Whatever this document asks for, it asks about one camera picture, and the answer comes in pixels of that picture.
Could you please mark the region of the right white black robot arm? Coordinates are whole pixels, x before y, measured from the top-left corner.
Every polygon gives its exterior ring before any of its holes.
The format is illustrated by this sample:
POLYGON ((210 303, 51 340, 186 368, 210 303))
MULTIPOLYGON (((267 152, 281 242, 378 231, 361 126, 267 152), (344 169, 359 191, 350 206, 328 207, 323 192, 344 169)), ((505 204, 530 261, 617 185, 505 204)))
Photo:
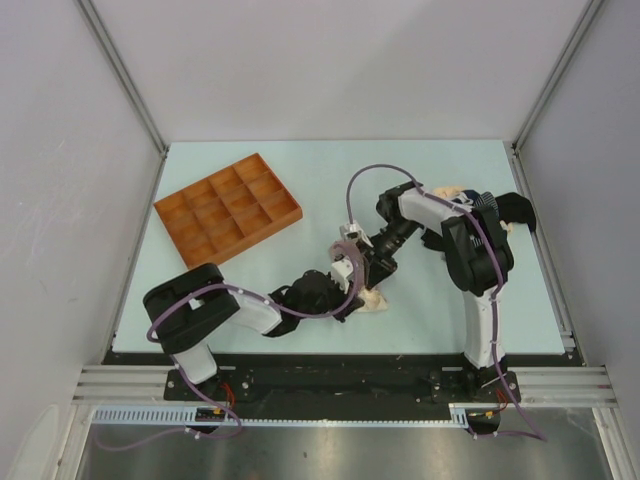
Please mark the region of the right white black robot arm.
POLYGON ((366 286, 373 288, 396 272, 395 253, 422 229, 423 245, 444 255, 449 277, 462 293, 466 340, 459 387, 473 401, 486 400, 506 374, 500 294, 514 266, 496 209, 484 201, 443 199, 406 182, 382 193, 376 211, 386 225, 357 241, 366 286))

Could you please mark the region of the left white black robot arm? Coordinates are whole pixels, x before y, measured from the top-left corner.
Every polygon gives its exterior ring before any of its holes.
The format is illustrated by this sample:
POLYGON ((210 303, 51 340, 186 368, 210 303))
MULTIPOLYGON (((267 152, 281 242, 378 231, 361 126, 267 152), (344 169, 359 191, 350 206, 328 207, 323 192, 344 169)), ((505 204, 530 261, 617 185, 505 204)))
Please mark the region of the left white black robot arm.
POLYGON ((357 301, 353 282, 306 271, 290 285, 266 296, 230 285, 219 268, 204 264, 150 290, 142 303, 151 321, 147 340, 161 346, 186 377, 197 398, 214 397, 221 376, 209 337, 226 323, 277 338, 304 320, 344 319, 357 301))

